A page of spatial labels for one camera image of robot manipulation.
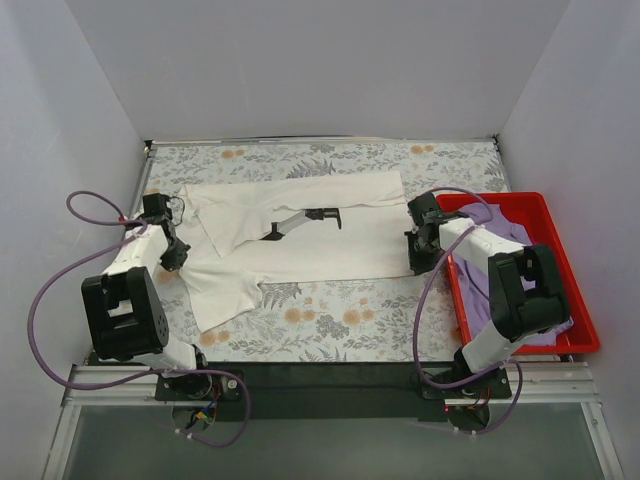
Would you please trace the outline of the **white t shirt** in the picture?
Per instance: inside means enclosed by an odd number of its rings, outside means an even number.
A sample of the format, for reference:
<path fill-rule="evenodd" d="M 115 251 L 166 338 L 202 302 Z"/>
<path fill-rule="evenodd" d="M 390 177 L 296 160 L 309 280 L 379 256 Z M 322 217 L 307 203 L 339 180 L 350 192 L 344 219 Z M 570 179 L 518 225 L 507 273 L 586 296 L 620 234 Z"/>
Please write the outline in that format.
<path fill-rule="evenodd" d="M 397 171 L 185 185 L 180 270 L 201 331 L 254 310 L 262 286 L 410 273 Z"/>

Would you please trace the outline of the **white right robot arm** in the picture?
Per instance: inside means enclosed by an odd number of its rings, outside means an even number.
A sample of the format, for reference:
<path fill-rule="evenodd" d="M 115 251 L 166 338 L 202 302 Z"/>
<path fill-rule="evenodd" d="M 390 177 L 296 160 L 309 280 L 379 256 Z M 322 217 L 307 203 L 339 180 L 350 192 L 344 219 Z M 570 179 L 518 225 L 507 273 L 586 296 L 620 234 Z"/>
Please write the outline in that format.
<path fill-rule="evenodd" d="M 465 212 L 443 210 L 429 190 L 408 202 L 413 221 L 405 233 L 409 266 L 416 275 L 426 273 L 412 332 L 412 355 L 420 381 L 438 390 L 456 390 L 475 397 L 489 384 L 489 374 L 500 369 L 526 340 L 566 323 L 570 318 L 568 295 L 553 250 L 545 244 L 525 245 L 486 228 L 495 211 L 473 194 L 485 215 L 475 220 Z M 473 264 L 487 276 L 490 320 L 480 333 L 459 348 L 449 370 L 451 381 L 427 376 L 419 355 L 419 327 L 429 291 L 453 254 Z"/>

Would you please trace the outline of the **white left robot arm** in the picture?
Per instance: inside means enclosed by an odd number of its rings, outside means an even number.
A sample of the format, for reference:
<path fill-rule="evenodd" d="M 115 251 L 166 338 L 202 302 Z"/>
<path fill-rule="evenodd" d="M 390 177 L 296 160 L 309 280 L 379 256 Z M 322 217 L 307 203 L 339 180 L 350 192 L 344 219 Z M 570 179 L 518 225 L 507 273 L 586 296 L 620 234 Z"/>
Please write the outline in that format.
<path fill-rule="evenodd" d="M 85 279 L 81 294 L 93 348 L 101 360 L 136 361 L 158 372 L 167 387 L 200 400 L 213 386 L 201 351 L 170 333 L 152 274 L 180 270 L 190 246 L 180 240 L 170 206 L 161 193 L 142 200 L 144 231 L 129 227 L 128 241 L 103 273 Z"/>

